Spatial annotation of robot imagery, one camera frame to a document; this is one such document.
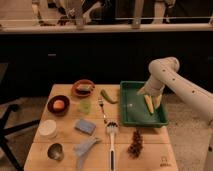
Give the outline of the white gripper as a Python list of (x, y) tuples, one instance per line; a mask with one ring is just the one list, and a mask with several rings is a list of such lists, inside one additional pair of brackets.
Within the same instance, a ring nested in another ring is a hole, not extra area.
[(157, 109), (161, 104), (162, 93), (164, 88), (165, 88), (165, 83), (161, 81), (160, 79), (157, 79), (156, 77), (151, 75), (149, 79), (145, 82), (144, 86), (137, 91), (137, 94), (145, 94), (144, 99), (147, 104), (149, 102), (148, 95), (153, 96), (154, 108)]

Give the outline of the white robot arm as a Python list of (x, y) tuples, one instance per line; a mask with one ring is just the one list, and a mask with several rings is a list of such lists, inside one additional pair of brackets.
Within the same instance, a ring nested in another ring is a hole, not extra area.
[(198, 111), (201, 118), (212, 128), (203, 171), (213, 171), (213, 93), (180, 76), (179, 67), (176, 57), (152, 60), (148, 66), (150, 77), (138, 90), (138, 94), (148, 95), (148, 103), (158, 107), (163, 90), (168, 87), (182, 101)]

